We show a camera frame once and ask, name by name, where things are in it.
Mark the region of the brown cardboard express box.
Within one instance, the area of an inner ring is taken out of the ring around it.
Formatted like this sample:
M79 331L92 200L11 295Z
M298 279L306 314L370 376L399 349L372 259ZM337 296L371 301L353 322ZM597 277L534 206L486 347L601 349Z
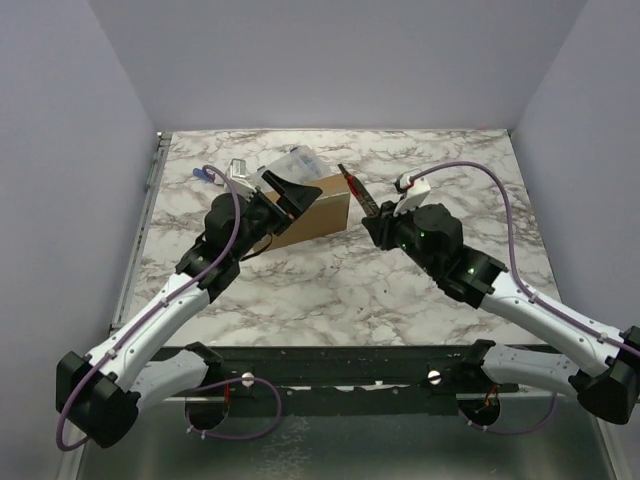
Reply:
M305 186L318 187L323 194L280 236L274 236L268 250L313 240L347 228L351 192L341 174L317 179Z

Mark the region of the red black utility knife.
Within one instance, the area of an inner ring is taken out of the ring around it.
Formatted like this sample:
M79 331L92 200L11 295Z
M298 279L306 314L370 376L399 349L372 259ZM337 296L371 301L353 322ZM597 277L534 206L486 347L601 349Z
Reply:
M353 174L351 174L342 163L338 164L338 168L346 180L346 183L367 217L375 217L379 214L379 206L363 183Z

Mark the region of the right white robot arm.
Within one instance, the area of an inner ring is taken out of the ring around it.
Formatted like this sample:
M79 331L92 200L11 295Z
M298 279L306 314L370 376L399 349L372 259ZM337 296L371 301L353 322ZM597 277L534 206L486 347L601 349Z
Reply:
M555 349L521 356L495 342L459 367L461 383L481 391L519 383L576 398L594 416L626 424L639 397L639 329L592 320L519 285L494 257L465 245L461 222L442 204L401 215L395 203L365 208L362 223L383 251L401 249L449 298L508 320Z

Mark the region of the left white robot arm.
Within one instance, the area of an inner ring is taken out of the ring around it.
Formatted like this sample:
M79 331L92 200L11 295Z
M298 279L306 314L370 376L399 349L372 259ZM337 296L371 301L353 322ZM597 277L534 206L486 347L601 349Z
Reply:
M289 182L271 171L263 180L277 197L255 188L242 197L231 188L217 196L204 231L185 252L161 291L136 317L88 353L68 352L56 366L56 443L71 422L102 448L119 442L143 403L194 389L206 395L220 385L221 371L193 350L176 362L150 363L187 320L216 300L240 273L242 258L264 237L283 234L322 195L319 187Z

